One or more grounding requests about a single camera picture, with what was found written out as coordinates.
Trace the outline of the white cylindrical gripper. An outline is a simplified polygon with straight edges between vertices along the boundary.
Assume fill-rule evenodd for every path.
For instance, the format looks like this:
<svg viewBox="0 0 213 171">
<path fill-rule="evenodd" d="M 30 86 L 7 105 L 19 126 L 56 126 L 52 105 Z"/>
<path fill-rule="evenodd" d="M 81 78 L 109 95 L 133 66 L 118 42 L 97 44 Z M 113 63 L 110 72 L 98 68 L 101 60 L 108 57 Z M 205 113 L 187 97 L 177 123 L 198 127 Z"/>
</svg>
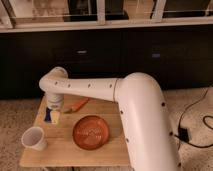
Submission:
<svg viewBox="0 0 213 171">
<path fill-rule="evenodd" d="M 53 124 L 58 124 L 61 112 L 58 111 L 62 108 L 64 101 L 64 96 L 62 94 L 55 93 L 46 93 L 46 103 L 49 109 L 52 109 L 50 112 L 51 122 Z"/>
</svg>

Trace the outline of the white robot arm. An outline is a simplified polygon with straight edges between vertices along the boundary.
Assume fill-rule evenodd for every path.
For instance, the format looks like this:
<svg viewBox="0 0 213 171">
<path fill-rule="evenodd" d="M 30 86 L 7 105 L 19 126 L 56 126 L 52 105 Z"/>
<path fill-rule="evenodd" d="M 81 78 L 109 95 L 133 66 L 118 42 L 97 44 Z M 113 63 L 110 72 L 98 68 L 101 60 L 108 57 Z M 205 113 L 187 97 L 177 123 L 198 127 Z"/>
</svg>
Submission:
<svg viewBox="0 0 213 171">
<path fill-rule="evenodd" d="M 182 171 L 166 101 L 152 76 L 136 72 L 124 78 L 70 79 L 64 68 L 55 67 L 39 87 L 51 109 L 62 106 L 65 94 L 116 102 L 134 171 Z"/>
</svg>

